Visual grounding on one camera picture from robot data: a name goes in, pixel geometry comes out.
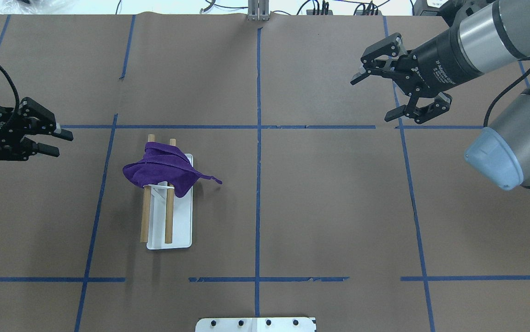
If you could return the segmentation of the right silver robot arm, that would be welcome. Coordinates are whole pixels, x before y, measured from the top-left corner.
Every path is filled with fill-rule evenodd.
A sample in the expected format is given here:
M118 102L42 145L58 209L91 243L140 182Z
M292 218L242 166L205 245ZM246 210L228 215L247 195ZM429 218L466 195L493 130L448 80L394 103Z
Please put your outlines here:
M407 50L398 32L366 47L351 78L390 79L409 97L388 111L423 124L450 110L448 91L513 62L530 59L530 0L448 0L437 11L448 29ZM465 161L503 190L530 191L530 67L485 112Z

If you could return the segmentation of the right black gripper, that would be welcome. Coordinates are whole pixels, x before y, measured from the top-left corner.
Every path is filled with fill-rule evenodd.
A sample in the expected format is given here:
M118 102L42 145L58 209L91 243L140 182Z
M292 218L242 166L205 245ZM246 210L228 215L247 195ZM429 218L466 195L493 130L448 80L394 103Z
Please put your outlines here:
M351 85L381 76L410 97L406 105L388 111L385 122L402 116L417 124L432 120L450 110L448 90L483 74L467 59L459 28L448 28L414 50L406 50L401 33L395 32L366 47L360 62Z

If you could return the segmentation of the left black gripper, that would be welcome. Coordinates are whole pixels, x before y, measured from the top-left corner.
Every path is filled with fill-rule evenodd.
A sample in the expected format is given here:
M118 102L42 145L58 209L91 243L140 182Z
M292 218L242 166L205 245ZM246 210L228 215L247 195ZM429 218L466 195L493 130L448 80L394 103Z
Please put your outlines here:
M73 132L65 130L50 110L30 97L20 101L18 111L0 106L0 160L27 161L31 156L44 154L59 157L58 147L35 142L29 135L50 135L73 141Z

